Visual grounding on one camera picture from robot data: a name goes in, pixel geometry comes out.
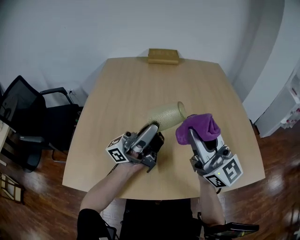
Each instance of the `white wall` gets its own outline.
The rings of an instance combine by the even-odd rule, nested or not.
[[[300,57],[300,1],[285,0],[282,22],[272,52],[243,102],[255,122],[271,105],[293,74]]]
[[[252,90],[269,59],[281,25],[284,5],[285,0],[266,0],[262,5],[262,14],[253,44],[232,82],[241,101],[244,101]]]
[[[146,56],[150,47],[177,49],[234,73],[255,2],[2,0],[0,82],[7,88],[22,75],[37,90],[89,93],[107,58]]]

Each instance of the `person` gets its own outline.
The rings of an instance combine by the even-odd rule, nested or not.
[[[125,183],[143,167],[143,164],[118,164],[86,194],[77,221],[78,240],[98,240],[102,237],[111,239],[100,212],[113,201]],[[216,189],[201,176],[199,176],[199,184],[201,221],[193,218],[190,199],[164,201],[127,199],[120,240],[193,240],[199,239],[201,223],[206,227],[224,225],[224,212]]]

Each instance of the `wooden floor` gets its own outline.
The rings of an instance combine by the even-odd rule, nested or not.
[[[286,240],[299,230],[300,123],[260,139],[266,178],[220,194],[227,222],[259,224],[260,231],[243,239]],[[76,239],[79,206],[85,193],[61,185],[65,165],[44,151],[36,171],[25,173],[0,154],[7,167],[0,171],[25,187],[24,205],[0,198],[0,231],[3,239]],[[116,199],[101,213],[120,230],[125,200]],[[198,199],[192,210],[199,211]]]

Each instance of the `black shirt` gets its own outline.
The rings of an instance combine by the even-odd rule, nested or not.
[[[120,240],[194,240],[200,235],[200,230],[200,222],[192,217],[189,199],[162,202],[127,200]],[[80,211],[77,231],[78,240],[99,240],[108,236],[104,220],[91,209]]]

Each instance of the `light wood tabletop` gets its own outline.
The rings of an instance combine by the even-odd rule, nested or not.
[[[147,111],[177,101],[188,115],[212,113],[225,144],[239,157],[244,174],[228,191],[265,177],[255,134],[240,99],[217,63],[180,60],[179,65],[148,64],[146,58],[108,59],[84,106],[67,157],[63,185],[88,191],[114,167],[105,148],[126,131],[147,122]],[[130,179],[119,197],[181,199],[199,196],[189,145],[177,143],[172,127],[157,165]]]

